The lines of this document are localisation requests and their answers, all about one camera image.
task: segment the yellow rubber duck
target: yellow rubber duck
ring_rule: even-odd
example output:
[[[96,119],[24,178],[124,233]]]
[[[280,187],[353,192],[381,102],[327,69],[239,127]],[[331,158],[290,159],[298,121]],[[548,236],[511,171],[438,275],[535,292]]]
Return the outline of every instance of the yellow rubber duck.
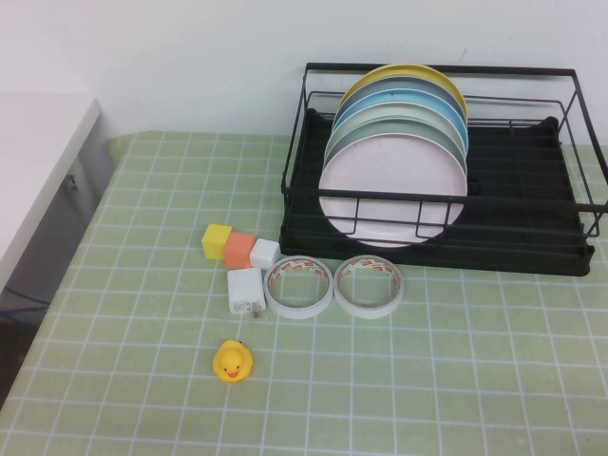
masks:
[[[249,376],[254,365],[254,357],[242,342],[227,340],[213,358],[213,371],[219,380],[235,383]]]

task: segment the stack of plates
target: stack of plates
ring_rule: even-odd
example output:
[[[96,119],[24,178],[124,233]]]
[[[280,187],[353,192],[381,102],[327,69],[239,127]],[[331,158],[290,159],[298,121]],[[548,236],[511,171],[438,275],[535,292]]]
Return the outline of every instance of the stack of plates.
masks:
[[[325,150],[322,190],[466,195],[465,99],[427,66],[381,66],[344,95]],[[439,235],[462,205],[320,198],[332,225],[378,247],[402,247]],[[361,219],[385,220],[361,221]]]

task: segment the grid pattern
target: grid pattern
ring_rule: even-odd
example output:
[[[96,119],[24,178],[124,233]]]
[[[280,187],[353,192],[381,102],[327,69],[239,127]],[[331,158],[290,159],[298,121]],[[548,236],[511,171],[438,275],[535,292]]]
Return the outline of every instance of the grid pattern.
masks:
[[[277,238],[288,138],[111,147],[120,165],[0,413],[0,454],[606,454],[608,240],[583,278],[402,266],[404,304],[378,320],[335,303],[234,316],[200,238],[210,222]],[[255,359],[231,386],[211,369],[229,338]]]

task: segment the white block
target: white block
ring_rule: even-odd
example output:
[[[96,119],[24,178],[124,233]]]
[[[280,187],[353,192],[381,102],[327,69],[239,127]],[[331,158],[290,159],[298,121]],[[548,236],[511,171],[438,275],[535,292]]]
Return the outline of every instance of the white block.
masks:
[[[228,271],[228,302],[232,314],[266,309],[262,270],[249,268]]]
[[[268,270],[273,267],[281,256],[281,249],[278,242],[273,240],[258,239],[249,258],[254,268]]]

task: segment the pink plate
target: pink plate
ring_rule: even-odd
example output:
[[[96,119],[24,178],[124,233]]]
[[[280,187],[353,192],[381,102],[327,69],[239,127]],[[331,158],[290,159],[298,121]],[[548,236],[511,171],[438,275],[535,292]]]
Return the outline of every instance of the pink plate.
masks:
[[[461,165],[441,145],[426,138],[384,133],[352,142],[339,151],[325,166],[319,189],[429,195],[466,195],[466,175]],[[355,217],[356,200],[322,197],[321,208],[327,217]],[[329,218],[330,223],[350,238],[392,242],[361,242],[377,247],[403,247],[424,242],[443,231],[441,226],[418,227],[420,204],[412,201],[361,199],[359,219],[404,221],[411,224],[354,221]],[[452,204],[448,223],[463,210]],[[425,202],[420,221],[444,223],[447,205]]]

